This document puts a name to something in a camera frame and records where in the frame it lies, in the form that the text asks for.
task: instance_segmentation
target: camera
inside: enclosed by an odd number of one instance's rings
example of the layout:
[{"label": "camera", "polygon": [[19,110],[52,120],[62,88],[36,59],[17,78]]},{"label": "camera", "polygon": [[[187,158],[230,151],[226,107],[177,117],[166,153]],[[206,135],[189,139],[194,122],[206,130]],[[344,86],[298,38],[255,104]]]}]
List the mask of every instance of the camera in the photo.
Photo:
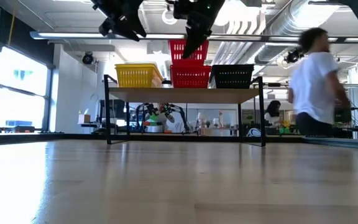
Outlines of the camera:
[{"label": "camera", "polygon": [[286,61],[286,63],[295,63],[304,56],[305,54],[303,53],[303,50],[300,47],[297,47],[294,50],[288,51],[288,55],[284,58],[284,61]]},{"label": "camera", "polygon": [[91,65],[94,62],[94,57],[92,52],[85,53],[84,57],[82,58],[82,63],[85,65]]}]

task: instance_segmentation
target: wooden floor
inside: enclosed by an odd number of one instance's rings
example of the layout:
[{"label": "wooden floor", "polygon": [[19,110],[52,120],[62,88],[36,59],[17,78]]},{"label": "wooden floor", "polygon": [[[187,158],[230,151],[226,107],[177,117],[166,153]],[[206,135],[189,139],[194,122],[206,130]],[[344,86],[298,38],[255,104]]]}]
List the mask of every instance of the wooden floor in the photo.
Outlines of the wooden floor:
[{"label": "wooden floor", "polygon": [[0,146],[0,223],[358,224],[358,150],[77,140]]}]

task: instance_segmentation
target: shelf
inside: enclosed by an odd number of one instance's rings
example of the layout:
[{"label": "shelf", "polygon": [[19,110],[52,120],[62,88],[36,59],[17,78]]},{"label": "shelf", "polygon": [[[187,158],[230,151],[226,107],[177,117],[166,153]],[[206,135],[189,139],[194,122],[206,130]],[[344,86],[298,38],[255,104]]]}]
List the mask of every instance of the shelf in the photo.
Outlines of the shelf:
[{"label": "shelf", "polygon": [[258,89],[110,88],[111,95],[131,103],[239,104],[259,94]]}]

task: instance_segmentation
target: black frame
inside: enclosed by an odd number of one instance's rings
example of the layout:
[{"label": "black frame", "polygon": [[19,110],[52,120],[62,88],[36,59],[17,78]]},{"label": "black frame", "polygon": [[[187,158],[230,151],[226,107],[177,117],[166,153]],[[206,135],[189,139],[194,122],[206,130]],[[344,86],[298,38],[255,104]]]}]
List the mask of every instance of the black frame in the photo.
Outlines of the black frame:
[{"label": "black frame", "polygon": [[[110,77],[109,75],[103,76],[104,82],[104,102],[106,110],[106,140],[107,144],[111,144],[112,140],[127,140],[127,141],[190,141],[190,142],[254,142],[255,138],[244,137],[243,126],[242,126],[242,110],[241,104],[237,105],[238,109],[238,122],[239,122],[239,136],[238,137],[217,137],[217,136],[156,136],[156,135],[131,135],[131,131],[129,129],[129,103],[126,102],[126,118],[127,118],[127,134],[126,135],[112,135],[111,134],[111,123],[110,123],[110,109],[109,109],[109,80],[115,82],[115,79]],[[257,83],[259,87],[259,110],[260,114],[264,114],[264,84],[263,78],[257,77],[251,81],[251,84]],[[260,146],[266,146],[266,135],[265,135],[265,118],[264,116],[260,116]]]}]

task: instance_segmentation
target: table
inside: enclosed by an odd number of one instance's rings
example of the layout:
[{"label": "table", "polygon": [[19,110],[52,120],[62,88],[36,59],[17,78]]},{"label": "table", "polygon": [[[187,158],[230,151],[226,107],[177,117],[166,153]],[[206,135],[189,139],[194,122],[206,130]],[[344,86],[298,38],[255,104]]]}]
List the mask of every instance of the table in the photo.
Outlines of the table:
[{"label": "table", "polygon": [[[239,122],[239,136],[236,141],[242,142],[242,110],[241,104],[247,100],[259,96],[259,110],[260,114],[264,114],[264,96],[263,96],[263,79],[257,77],[251,81],[257,83],[258,89],[207,89],[207,88],[109,88],[108,81],[113,80],[109,75],[104,75],[104,97],[105,102],[109,102],[110,95],[126,102],[126,118],[130,120],[129,103],[151,103],[151,102],[167,102],[167,103],[220,103],[220,104],[237,104],[238,122]],[[106,117],[110,117],[109,105],[106,103],[104,109],[106,110]],[[107,143],[111,144],[110,120],[106,119],[106,139]],[[265,146],[265,119],[260,116],[261,125],[261,146]],[[230,137],[204,137],[203,139],[209,141],[219,141],[221,138]],[[129,122],[127,122],[127,140],[131,139],[129,129]]]}]

